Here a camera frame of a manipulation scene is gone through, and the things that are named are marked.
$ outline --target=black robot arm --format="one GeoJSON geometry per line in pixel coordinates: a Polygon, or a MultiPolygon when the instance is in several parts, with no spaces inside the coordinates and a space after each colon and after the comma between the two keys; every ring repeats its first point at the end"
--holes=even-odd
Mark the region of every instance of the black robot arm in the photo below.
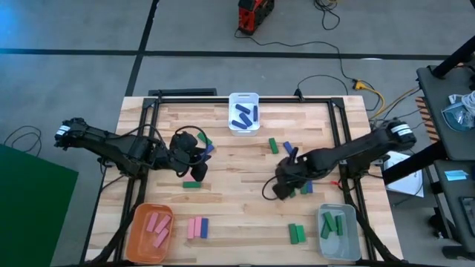
{"type": "Polygon", "coordinates": [[[82,118],[73,118],[62,123],[54,138],[56,147],[85,148],[99,155],[101,162],[114,162],[129,177],[136,177],[145,168],[171,169],[182,176],[191,167],[194,179],[202,181],[208,169],[205,161],[210,158],[205,154],[206,149],[197,148],[197,140],[185,131],[173,135],[169,149],[158,131],[157,135],[159,139],[132,134],[119,136],[91,127],[82,118]]]}
{"type": "Polygon", "coordinates": [[[308,180],[328,175],[343,160],[349,165],[348,178],[353,178],[367,171],[372,161],[388,151],[404,151],[415,143],[416,138],[410,127],[394,119],[336,148],[315,149],[301,156],[296,156],[298,149],[294,148],[290,156],[279,162],[275,170],[278,183],[272,190],[280,200],[284,200],[308,180]]]}

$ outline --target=wooden table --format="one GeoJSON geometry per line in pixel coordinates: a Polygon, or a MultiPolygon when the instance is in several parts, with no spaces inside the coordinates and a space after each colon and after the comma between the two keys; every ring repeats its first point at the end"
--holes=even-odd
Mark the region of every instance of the wooden table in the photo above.
{"type": "MultiPolygon", "coordinates": [[[[351,137],[368,134],[362,97],[343,97],[351,137]]],[[[124,98],[118,134],[138,126],[142,103],[142,97],[124,98]]],[[[160,105],[157,127],[167,143],[175,129],[196,125],[216,147],[207,162],[209,169],[201,189],[182,188],[182,180],[170,170],[151,171],[148,175],[145,202],[168,205],[175,215],[171,246],[163,264],[335,263],[319,252],[315,212],[321,203],[344,203],[342,192],[330,184],[339,179],[337,168],[328,177],[313,182],[313,194],[298,193],[284,202],[268,201],[261,196],[263,184],[286,156],[283,142],[299,147],[300,153],[334,147],[328,107],[315,103],[269,103],[261,104],[260,112],[261,129],[257,136],[236,137],[228,129],[228,104],[160,105]],[[272,154],[270,137],[275,137],[279,154],[272,154]],[[209,218],[207,240],[186,239],[188,218],[196,216],[209,218]],[[305,227],[306,243],[290,244],[289,223],[305,227]]],[[[338,113],[337,118],[342,139],[338,113]]],[[[370,173],[380,175],[378,168],[372,168],[370,173]]],[[[117,170],[108,170],[104,183],[118,176],[117,170]]],[[[361,183],[371,226],[391,252],[402,258],[382,179],[365,177],[361,183]]],[[[126,184],[127,180],[122,179],[102,192],[86,259],[98,255],[119,227],[126,184]]],[[[266,194],[272,196],[270,187],[266,194]]],[[[359,236],[363,258],[367,258],[361,229],[359,236]]]]}

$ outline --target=orange bin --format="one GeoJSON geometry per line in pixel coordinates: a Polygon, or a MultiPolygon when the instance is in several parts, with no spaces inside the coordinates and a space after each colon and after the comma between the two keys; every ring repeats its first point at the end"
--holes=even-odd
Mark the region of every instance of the orange bin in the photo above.
{"type": "Polygon", "coordinates": [[[171,212],[171,209],[168,206],[149,203],[140,204],[137,207],[137,210],[135,210],[131,234],[128,238],[127,249],[125,251],[126,257],[135,263],[160,263],[165,259],[168,252],[173,221],[173,212],[171,212]],[[158,248],[153,246],[154,241],[158,237],[158,233],[155,231],[146,231],[148,222],[154,212],[158,213],[158,220],[155,226],[157,226],[166,215],[171,217],[170,223],[166,226],[168,229],[168,235],[158,248]]]}

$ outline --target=green block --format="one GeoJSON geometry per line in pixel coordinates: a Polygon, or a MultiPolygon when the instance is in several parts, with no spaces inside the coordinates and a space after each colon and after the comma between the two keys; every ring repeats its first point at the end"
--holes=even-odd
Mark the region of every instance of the green block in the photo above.
{"type": "Polygon", "coordinates": [[[336,228],[337,228],[336,234],[339,236],[342,236],[343,235],[343,217],[341,215],[338,215],[337,217],[335,217],[335,220],[336,220],[336,228]]]}
{"type": "Polygon", "coordinates": [[[325,219],[325,222],[328,223],[328,226],[330,227],[331,231],[337,230],[335,220],[333,219],[333,216],[329,211],[324,213],[324,219],[325,219]]]}
{"type": "Polygon", "coordinates": [[[320,237],[327,239],[330,235],[330,227],[328,226],[327,221],[324,221],[324,227],[321,229],[320,237]]]}
{"type": "MultiPolygon", "coordinates": [[[[206,143],[205,136],[204,136],[201,132],[198,134],[198,138],[199,138],[201,141],[203,141],[203,143],[206,143]]],[[[213,141],[211,141],[209,138],[208,138],[207,140],[208,140],[207,145],[210,145],[210,144],[213,143],[213,141]]]]}
{"type": "Polygon", "coordinates": [[[272,150],[273,154],[279,154],[279,150],[277,148],[277,143],[275,142],[274,137],[269,138],[270,149],[272,150]]]}
{"type": "Polygon", "coordinates": [[[307,194],[307,184],[305,184],[302,188],[300,188],[300,194],[307,194]]]}
{"type": "Polygon", "coordinates": [[[298,242],[299,243],[302,243],[302,242],[305,242],[307,241],[305,239],[305,231],[304,231],[304,226],[303,225],[297,225],[297,238],[298,238],[298,242]]]}
{"type": "Polygon", "coordinates": [[[294,223],[289,224],[289,233],[290,233],[290,243],[291,244],[298,244],[298,237],[297,237],[297,226],[294,223]]]}
{"type": "Polygon", "coordinates": [[[183,188],[201,188],[201,182],[183,182],[183,188]]]}

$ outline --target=blue block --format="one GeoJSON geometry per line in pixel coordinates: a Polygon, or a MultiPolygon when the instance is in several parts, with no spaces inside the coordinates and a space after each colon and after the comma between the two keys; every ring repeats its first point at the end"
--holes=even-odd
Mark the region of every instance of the blue block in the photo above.
{"type": "Polygon", "coordinates": [[[233,121],[231,122],[231,124],[234,125],[234,126],[236,126],[236,127],[241,128],[241,129],[243,129],[243,130],[246,130],[246,129],[247,129],[247,126],[246,126],[245,124],[242,124],[242,123],[237,122],[237,121],[235,121],[235,120],[233,120],[233,121]]]}
{"type": "Polygon", "coordinates": [[[313,184],[311,181],[307,182],[307,193],[313,193],[313,184]]]}
{"type": "Polygon", "coordinates": [[[287,150],[287,153],[290,155],[292,153],[292,146],[290,145],[289,142],[284,142],[284,147],[285,147],[285,150],[287,150]]]}
{"type": "Polygon", "coordinates": [[[252,125],[251,120],[246,116],[246,114],[241,113],[241,114],[239,114],[239,117],[240,117],[240,119],[243,120],[243,122],[246,124],[247,127],[252,125]]]}
{"type": "Polygon", "coordinates": [[[208,145],[208,148],[206,149],[206,155],[209,155],[211,153],[211,151],[214,150],[214,146],[213,145],[208,145]]]}
{"type": "Polygon", "coordinates": [[[245,107],[243,107],[242,105],[239,105],[239,104],[236,104],[236,109],[238,111],[242,111],[242,112],[246,113],[247,115],[249,115],[251,113],[251,111],[248,108],[245,108],[245,107]]]}
{"type": "Polygon", "coordinates": [[[254,105],[254,122],[258,120],[258,106],[254,105]]]}
{"type": "Polygon", "coordinates": [[[201,238],[208,238],[208,218],[201,220],[201,238]]]}

